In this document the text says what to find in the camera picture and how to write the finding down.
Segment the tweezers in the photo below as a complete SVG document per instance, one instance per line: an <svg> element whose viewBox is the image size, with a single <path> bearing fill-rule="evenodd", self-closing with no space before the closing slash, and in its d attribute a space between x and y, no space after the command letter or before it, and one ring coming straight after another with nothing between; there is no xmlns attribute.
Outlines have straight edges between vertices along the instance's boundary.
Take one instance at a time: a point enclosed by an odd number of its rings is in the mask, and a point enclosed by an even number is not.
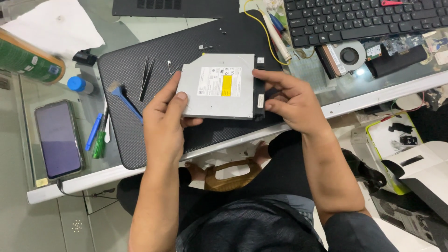
<svg viewBox="0 0 448 252"><path fill-rule="evenodd" d="M148 67L149 57L146 57L145 70L143 72L142 90L140 91L139 101L143 101L143 98L148 88L149 79L151 78L152 68L154 66L155 58L152 58L151 65Z"/></svg>

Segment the blue pry tool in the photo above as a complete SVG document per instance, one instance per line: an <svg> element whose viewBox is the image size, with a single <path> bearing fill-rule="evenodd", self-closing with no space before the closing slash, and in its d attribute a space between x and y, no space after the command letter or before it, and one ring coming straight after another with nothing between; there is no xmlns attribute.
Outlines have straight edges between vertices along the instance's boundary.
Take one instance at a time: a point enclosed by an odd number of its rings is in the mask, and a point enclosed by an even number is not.
<svg viewBox="0 0 448 252"><path fill-rule="evenodd" d="M143 117L140 115L140 113L134 108L134 106L128 101L128 99L121 93L121 86L120 83L117 81L112 82L112 84L109 86L108 91L118 96L125 104L128 106L128 108L135 114L135 116L138 117L140 122L143 124Z"/></svg>
<svg viewBox="0 0 448 252"><path fill-rule="evenodd" d="M269 17L271 18L272 23L277 28L277 30L279 30L279 32L282 32L285 29L283 25L280 23L280 21L274 15L269 13Z"/></svg>
<svg viewBox="0 0 448 252"><path fill-rule="evenodd" d="M93 124L92 131L90 131L89 139L86 143L86 151L90 150L90 146L92 145L93 139L95 138L96 132L99 128L99 123L101 122L101 118L103 117L103 114L99 113L96 117L95 123Z"/></svg>

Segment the blue bottle cap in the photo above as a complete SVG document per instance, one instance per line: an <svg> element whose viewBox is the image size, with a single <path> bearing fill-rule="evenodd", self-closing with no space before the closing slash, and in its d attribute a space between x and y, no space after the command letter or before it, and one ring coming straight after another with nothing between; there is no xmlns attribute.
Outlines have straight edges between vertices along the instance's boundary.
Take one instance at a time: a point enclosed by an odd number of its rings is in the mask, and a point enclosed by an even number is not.
<svg viewBox="0 0 448 252"><path fill-rule="evenodd" d="M67 86L73 91L82 92L86 88L86 81L78 76L73 76L67 82Z"/></svg>

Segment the hand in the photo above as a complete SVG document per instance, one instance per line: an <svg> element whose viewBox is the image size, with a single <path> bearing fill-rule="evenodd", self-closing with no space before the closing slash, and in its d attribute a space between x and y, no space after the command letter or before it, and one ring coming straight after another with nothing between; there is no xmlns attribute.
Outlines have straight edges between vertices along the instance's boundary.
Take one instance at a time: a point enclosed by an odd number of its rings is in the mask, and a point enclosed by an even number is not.
<svg viewBox="0 0 448 252"><path fill-rule="evenodd" d="M187 94L176 94L180 71L160 90L143 110L143 135L147 163L177 168L184 151L183 129L202 123L202 118L182 118L188 103Z"/></svg>
<svg viewBox="0 0 448 252"><path fill-rule="evenodd" d="M281 115L291 128L304 134L331 131L309 83L283 72L254 69L252 74L266 82L265 90L274 87L279 91L266 100L267 111Z"/></svg>

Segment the red tool handle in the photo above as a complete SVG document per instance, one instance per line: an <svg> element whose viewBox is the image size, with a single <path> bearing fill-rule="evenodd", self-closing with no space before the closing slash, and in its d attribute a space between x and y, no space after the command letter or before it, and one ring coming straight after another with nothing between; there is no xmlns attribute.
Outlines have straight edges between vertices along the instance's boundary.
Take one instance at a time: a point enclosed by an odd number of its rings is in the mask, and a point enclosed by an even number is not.
<svg viewBox="0 0 448 252"><path fill-rule="evenodd" d="M381 1L381 6L390 6L390 5L400 5L400 4L411 4L411 3L403 3L403 2L396 2L396 1Z"/></svg>

